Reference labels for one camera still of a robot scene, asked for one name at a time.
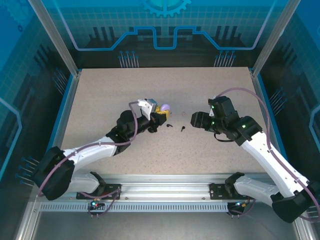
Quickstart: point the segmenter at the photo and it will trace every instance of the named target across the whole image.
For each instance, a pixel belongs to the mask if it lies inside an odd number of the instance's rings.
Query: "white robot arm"
[[[237,172],[225,181],[227,192],[230,195],[239,194],[257,199],[271,206],[281,219],[292,223],[310,207],[312,200],[297,180],[275,159],[271,151],[314,195],[320,193],[320,184],[310,182],[299,173],[272,144],[269,148],[267,136],[261,126],[249,116],[239,117],[228,97],[209,99],[208,103],[210,113],[194,113],[191,118],[192,126],[213,132],[215,137],[217,134],[225,134],[229,142],[236,142],[251,154],[275,183],[269,185]]]
[[[134,117],[132,109],[122,112],[116,126],[99,140],[65,150],[55,146],[47,151],[31,178],[48,200],[55,200],[65,193],[85,192],[100,196],[104,192],[106,183],[97,173],[78,171],[99,159],[122,153],[133,138],[145,130],[157,132],[170,115],[169,105],[160,107],[153,99],[138,100],[136,104],[141,107],[141,117]]]

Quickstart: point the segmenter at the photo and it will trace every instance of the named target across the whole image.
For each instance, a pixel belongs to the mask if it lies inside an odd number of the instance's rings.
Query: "work surface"
[[[83,69],[62,149],[80,147],[103,137],[128,103],[152,98],[171,106],[171,117],[157,133],[139,134],[119,155],[86,167],[99,174],[216,174],[264,172],[258,162],[234,142],[223,143],[213,133],[190,124],[195,112],[209,111],[208,98],[242,87],[254,91],[246,67]],[[227,93],[241,117],[265,123],[258,101],[242,91]]]

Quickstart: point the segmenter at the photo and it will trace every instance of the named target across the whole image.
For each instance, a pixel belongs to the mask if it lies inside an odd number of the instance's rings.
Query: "blue glass wall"
[[[79,68],[252,67],[286,3],[44,1]]]
[[[261,71],[288,160],[320,180],[320,2],[301,1]]]
[[[70,73],[28,1],[0,0],[0,239],[11,240]]]

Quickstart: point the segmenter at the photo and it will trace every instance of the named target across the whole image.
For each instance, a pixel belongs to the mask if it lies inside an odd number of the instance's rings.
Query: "purple cable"
[[[133,140],[135,140],[137,133],[138,133],[138,120],[137,120],[137,115],[132,107],[133,104],[138,104],[138,101],[134,101],[134,102],[130,102],[129,103],[129,107],[130,110],[133,114],[133,119],[134,119],[134,134],[133,137],[127,141],[127,142],[121,142],[121,143],[116,143],[116,142],[95,142],[95,143],[90,143],[88,145],[82,146],[80,148],[78,148],[76,151],[70,153],[68,156],[66,156],[64,159],[62,159],[57,165],[55,165],[55,167],[49,172],[49,174],[46,176],[46,178],[44,179],[44,181],[42,182],[41,186],[39,187],[39,191],[38,191],[38,195],[42,196],[42,190],[44,189],[45,185],[47,184],[48,180],[51,178],[51,176],[54,174],[54,172],[65,162],[67,161],[70,157],[76,155],[78,152],[86,149],[86,148],[90,148],[93,146],[100,146],[100,145],[112,145],[112,146],[124,146],[124,145],[128,145],[130,143],[132,143]]]
[[[250,208],[249,208],[246,212],[241,213],[241,215],[239,215],[239,217],[246,216],[248,213],[250,213],[250,212],[252,211],[252,209],[254,208],[254,205],[255,205],[255,204],[256,204],[256,200],[255,200],[255,199],[253,199],[253,201],[252,201],[252,204],[251,204]]]
[[[228,92],[231,92],[231,91],[236,91],[236,90],[239,90],[239,91],[244,91],[244,92],[247,92],[253,96],[255,96],[258,101],[261,103],[261,105],[263,106],[264,108],[264,111],[266,113],[266,116],[267,116],[267,127],[266,127],[266,145],[268,146],[268,150],[270,151],[271,155],[274,157],[274,159],[290,174],[290,176],[297,182],[301,185],[301,187],[303,187],[303,189],[308,193],[308,195],[310,196],[310,198],[312,199],[317,211],[318,211],[318,218],[316,219],[312,219],[312,218],[309,218],[309,217],[304,217],[304,216],[300,216],[300,218],[304,219],[304,220],[307,220],[309,222],[318,222],[320,221],[320,206],[317,202],[317,199],[315,198],[315,196],[313,195],[313,193],[299,180],[299,178],[292,172],[290,171],[289,168],[287,168],[287,166],[285,164],[283,164],[281,162],[281,160],[278,158],[278,156],[274,153],[274,151],[272,150],[272,147],[271,147],[271,141],[270,141],[270,114],[268,112],[268,109],[267,109],[267,106],[265,105],[264,101],[262,101],[262,99],[257,95],[255,94],[253,91],[250,91],[246,88],[242,88],[242,87],[233,87],[233,88],[229,88],[225,91],[223,91],[222,93],[220,93],[217,97],[220,97],[222,96],[223,94],[225,93],[228,93]]]
[[[234,213],[237,213],[239,214],[238,216],[243,216],[243,214],[241,214],[240,211],[237,211],[237,210],[231,210],[231,212],[234,212]],[[277,237],[277,235],[275,235],[268,227],[267,225],[265,225],[264,223],[262,223],[261,221],[259,221],[257,218],[253,217],[253,216],[250,216],[250,215],[246,215],[248,218],[251,218],[252,220],[254,220],[255,222],[258,222],[259,224],[261,224],[261,226],[263,226],[270,234],[272,234],[276,239],[280,239]]]
[[[120,188],[118,188],[117,190],[113,191],[113,193],[114,193],[114,192],[119,193],[119,192],[120,192]],[[89,213],[91,216],[96,216],[97,218],[100,217],[100,216],[105,215],[105,214],[111,209],[111,207],[112,207],[112,205],[115,203],[117,197],[118,197],[118,194],[116,194],[116,195],[114,196],[112,202],[110,203],[110,205],[107,207],[107,209],[106,209],[104,212],[99,213],[99,214],[98,214],[98,213],[97,213],[97,214],[92,214],[92,212],[90,211],[90,208],[88,208],[88,213]]]
[[[87,198],[91,198],[91,199],[103,199],[103,198],[106,198],[106,197],[109,197],[109,196],[112,196],[113,194],[115,193],[119,193],[120,192],[120,188],[117,188],[116,190],[106,194],[106,195],[102,195],[102,196],[92,196],[92,195],[89,195],[88,193],[86,192],[80,192],[83,196],[87,197]]]

